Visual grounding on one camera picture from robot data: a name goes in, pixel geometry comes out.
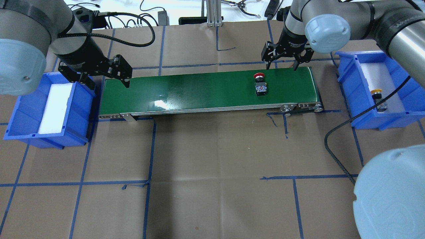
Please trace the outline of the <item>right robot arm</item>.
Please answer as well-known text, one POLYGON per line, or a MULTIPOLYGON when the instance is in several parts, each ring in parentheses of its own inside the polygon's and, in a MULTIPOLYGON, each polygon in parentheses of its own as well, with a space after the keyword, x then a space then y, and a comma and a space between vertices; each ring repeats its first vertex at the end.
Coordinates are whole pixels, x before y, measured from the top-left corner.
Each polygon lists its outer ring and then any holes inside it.
POLYGON ((294 0, 283 9, 277 43, 262 61, 292 57, 293 68, 313 53, 340 57, 340 83, 352 117, 331 129, 324 147, 354 185, 353 213, 362 239, 424 238, 424 145, 370 159, 354 177, 328 138, 356 129, 401 128, 424 118, 424 1, 294 0))

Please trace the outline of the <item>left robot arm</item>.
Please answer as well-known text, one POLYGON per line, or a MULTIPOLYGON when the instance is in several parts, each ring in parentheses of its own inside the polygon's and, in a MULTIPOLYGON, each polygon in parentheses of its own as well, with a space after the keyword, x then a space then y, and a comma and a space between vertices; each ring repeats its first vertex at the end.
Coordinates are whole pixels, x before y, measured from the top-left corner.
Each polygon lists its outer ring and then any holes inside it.
POLYGON ((91 76, 115 78, 129 88, 132 68, 121 55, 107 58, 93 29, 106 26, 114 13, 80 7, 71 10, 62 0, 1 1, 1 94, 34 92, 46 69, 47 54, 60 60, 58 70, 71 83, 95 87, 91 76))

